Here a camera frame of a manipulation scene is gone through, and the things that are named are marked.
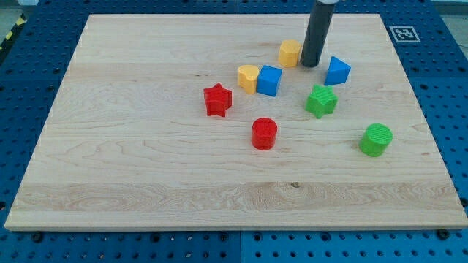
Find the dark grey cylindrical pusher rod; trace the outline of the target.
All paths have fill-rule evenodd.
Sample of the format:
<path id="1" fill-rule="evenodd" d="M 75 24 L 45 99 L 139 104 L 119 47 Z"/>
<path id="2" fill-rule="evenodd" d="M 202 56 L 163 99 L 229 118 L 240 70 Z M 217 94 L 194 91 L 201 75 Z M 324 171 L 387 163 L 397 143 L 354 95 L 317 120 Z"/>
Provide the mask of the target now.
<path id="1" fill-rule="evenodd" d="M 316 67 L 328 35 L 336 0 L 315 0 L 309 16 L 300 62 L 305 67 Z"/>

